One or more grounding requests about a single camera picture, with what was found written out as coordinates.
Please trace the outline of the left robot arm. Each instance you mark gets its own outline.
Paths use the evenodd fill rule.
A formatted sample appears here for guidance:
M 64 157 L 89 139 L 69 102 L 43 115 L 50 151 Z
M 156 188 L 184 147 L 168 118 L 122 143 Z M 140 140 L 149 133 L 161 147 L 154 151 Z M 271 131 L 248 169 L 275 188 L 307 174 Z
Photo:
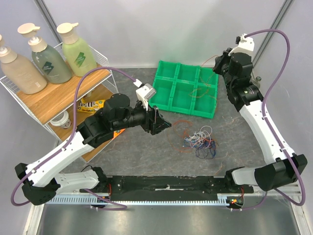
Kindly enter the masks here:
M 102 109 L 80 123 L 61 145 L 32 164 L 15 166 L 25 198 L 37 206 L 57 194 L 73 190 L 105 191 L 108 179 L 100 167 L 70 174 L 62 174 L 61 171 L 80 156 L 111 140 L 115 131 L 136 126 L 156 135 L 171 124 L 156 106 L 144 108 L 142 101 L 138 101 L 132 108 L 125 94 L 112 95 Z

